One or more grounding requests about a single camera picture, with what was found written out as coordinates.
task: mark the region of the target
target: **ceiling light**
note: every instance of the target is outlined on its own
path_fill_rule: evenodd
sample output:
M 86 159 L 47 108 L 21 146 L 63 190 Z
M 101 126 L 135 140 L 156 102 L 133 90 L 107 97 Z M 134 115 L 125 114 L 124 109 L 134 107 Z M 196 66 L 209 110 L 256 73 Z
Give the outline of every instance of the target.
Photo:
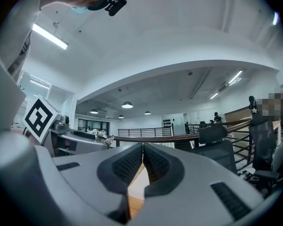
M 276 25 L 279 21 L 279 15 L 277 12 L 275 12 L 274 20 L 273 20 L 273 25 Z
M 65 42 L 58 39 L 56 36 L 52 35 L 50 32 L 47 32 L 46 30 L 44 30 L 43 28 L 41 28 L 36 24 L 33 25 L 33 30 L 63 49 L 66 49 L 68 46 L 68 44 L 66 44 Z
M 230 83 L 228 86 L 231 86 L 235 83 L 238 83 L 241 80 L 241 78 L 237 78 L 236 80 L 234 80 L 232 83 Z
M 41 84 L 39 84 L 39 83 L 37 83 L 37 82 L 35 82 L 35 81 L 30 81 L 30 82 L 33 83 L 33 84 L 36 84 L 37 86 L 43 87 L 43 88 L 45 88 L 45 89 L 49 89 L 49 87 L 44 86 L 44 85 L 41 85 Z
M 235 77 L 232 78 L 231 81 L 228 82 L 228 83 L 229 83 L 229 84 L 232 83 L 232 82 L 239 76 L 239 74 L 241 74 L 241 73 L 242 73 L 242 70 L 240 70 L 240 71 L 235 75 Z
M 213 95 L 213 96 L 210 98 L 210 100 L 213 99 L 216 95 L 218 95 L 218 93 L 216 93 L 215 95 Z
M 98 114 L 99 112 L 98 112 L 97 109 L 92 109 L 92 110 L 90 111 L 90 113 L 91 113 L 91 114 Z
M 125 103 L 123 103 L 122 107 L 126 109 L 130 109 L 133 107 L 133 105 L 129 101 L 126 101 Z

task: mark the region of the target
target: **window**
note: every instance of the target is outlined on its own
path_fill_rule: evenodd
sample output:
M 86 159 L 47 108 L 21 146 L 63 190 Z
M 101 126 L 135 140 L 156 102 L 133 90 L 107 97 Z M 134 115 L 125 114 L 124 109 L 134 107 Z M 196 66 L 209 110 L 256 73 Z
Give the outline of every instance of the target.
M 109 135 L 109 122 L 102 122 L 102 121 L 88 121 L 88 120 L 78 120 L 78 130 L 104 130 L 106 135 Z

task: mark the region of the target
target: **person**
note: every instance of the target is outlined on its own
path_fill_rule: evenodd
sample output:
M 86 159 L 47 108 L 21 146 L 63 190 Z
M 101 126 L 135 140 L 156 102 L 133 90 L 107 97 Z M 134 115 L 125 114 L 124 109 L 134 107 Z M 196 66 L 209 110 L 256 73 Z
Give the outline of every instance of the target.
M 185 134 L 186 135 L 189 135 L 190 134 L 190 128 L 189 128 L 189 122 L 187 121 L 185 124 Z
M 30 49 L 30 35 L 41 10 L 61 3 L 74 10 L 100 10 L 114 0 L 0 0 L 0 129 L 10 129 L 25 94 L 16 82 Z
M 215 123 L 222 123 L 221 116 L 218 115 L 218 112 L 215 112 L 214 122 Z
M 14 1 L 15 4 L 8 1 L 2 14 L 6 19 L 0 28 L 0 65 L 17 81 L 29 52 L 33 24 L 42 8 L 62 3 L 74 7 L 74 10 L 99 10 L 105 8 L 109 4 L 108 1 L 111 0 L 18 0 Z
M 250 101 L 249 109 L 250 109 L 251 115 L 253 116 L 253 115 L 259 113 L 259 109 L 258 109 L 256 99 L 253 96 L 250 96 L 249 101 Z

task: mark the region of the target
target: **metal railing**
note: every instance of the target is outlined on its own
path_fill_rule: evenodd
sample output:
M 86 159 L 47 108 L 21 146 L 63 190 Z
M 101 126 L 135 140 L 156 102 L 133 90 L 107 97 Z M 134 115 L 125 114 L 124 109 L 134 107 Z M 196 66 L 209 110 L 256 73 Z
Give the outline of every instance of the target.
M 226 137 L 227 139 L 234 140 L 234 141 L 231 142 L 232 145 L 236 148 L 239 148 L 238 151 L 234 151 L 234 155 L 238 155 L 241 158 L 239 160 L 235 161 L 235 163 L 237 164 L 237 163 L 240 163 L 243 160 L 247 160 L 247 163 L 245 165 L 243 165 L 240 168 L 237 168 L 237 171 L 240 171 L 240 170 L 244 169 L 245 167 L 247 167 L 247 166 L 249 166 L 253 163 L 253 155 L 255 154 L 255 151 L 253 151 L 253 149 L 254 149 L 255 143 L 253 142 L 251 134 L 250 134 L 249 131 L 238 131 L 238 130 L 236 130 L 234 132 L 236 132 L 236 133 L 248 133 L 248 135 L 241 137 L 241 138 Z M 241 142 L 241 141 L 248 142 L 248 145 L 247 146 L 241 146 L 241 145 L 236 144 L 236 143 Z
M 214 125 L 224 125 L 228 133 L 237 132 L 237 133 L 247 133 L 246 136 L 240 138 L 235 138 L 228 136 L 226 139 L 233 140 L 231 143 L 233 147 L 238 148 L 238 151 L 234 151 L 234 155 L 238 155 L 239 158 L 235 163 L 240 163 L 243 160 L 246 160 L 246 164 L 240 168 L 237 168 L 237 171 L 244 169 L 253 162 L 254 155 L 254 143 L 252 137 L 248 130 L 242 130 L 245 127 L 248 127 L 251 123 L 251 120 L 241 120 L 241 121 L 232 121 L 226 123 L 218 124 L 195 124 L 194 126 L 214 126 Z M 165 143 L 165 142 L 180 142 L 180 141 L 194 141 L 194 147 L 199 147 L 199 135 L 197 133 L 185 136 L 159 136 L 158 131 L 161 135 L 164 135 L 163 130 L 169 130 L 169 135 L 171 135 L 171 128 L 151 128 L 151 129 L 119 129 L 119 136 L 115 137 L 117 146 L 120 145 L 120 141 L 124 142 L 154 142 L 154 143 Z M 239 142 L 248 142 L 248 145 L 241 146 L 237 143 Z
M 118 129 L 119 137 L 170 137 L 171 135 L 171 127 Z
M 189 135 L 195 135 L 198 134 L 198 130 L 201 128 L 206 128 L 206 127 L 210 127 L 210 126 L 216 126 L 216 125 L 223 125 L 225 127 L 230 127 L 230 126 L 234 126 L 237 124 L 241 124 L 242 122 L 246 122 L 249 121 L 249 119 L 246 120 L 240 120 L 240 121 L 230 121 L 230 122 L 223 122 L 223 123 L 214 123 L 214 124 L 188 124 L 188 128 L 189 128 Z

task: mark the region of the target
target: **white ceiling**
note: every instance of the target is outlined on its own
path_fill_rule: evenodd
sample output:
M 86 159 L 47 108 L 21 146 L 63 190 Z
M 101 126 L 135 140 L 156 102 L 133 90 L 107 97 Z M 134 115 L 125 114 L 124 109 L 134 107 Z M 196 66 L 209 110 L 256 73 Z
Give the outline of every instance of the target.
M 265 48 L 275 29 L 270 26 L 273 13 L 262 0 L 127 1 L 115 17 L 104 10 L 78 14 L 61 4 L 44 8 L 37 23 L 69 46 L 62 50 L 33 34 L 30 56 L 83 85 L 113 66 L 113 53 L 120 44 L 130 44 L 149 31 L 200 26 L 240 36 Z M 107 58 L 110 63 L 102 63 Z
M 209 75 L 193 97 L 193 102 L 208 100 L 224 83 L 228 83 L 239 69 L 235 67 L 204 68 L 154 76 L 105 92 L 78 104 L 76 113 L 87 115 L 91 109 L 96 108 L 99 110 L 99 114 L 96 115 L 98 117 L 105 117 L 106 111 L 112 111 L 114 118 L 120 114 L 127 118 L 128 110 L 121 107 L 125 101 L 133 104 L 130 114 L 134 114 L 135 110 L 151 110 L 154 105 L 164 106 L 176 101 L 190 103 L 191 95 L 208 71 Z M 244 68 L 241 78 L 247 81 L 254 72 L 255 69 Z

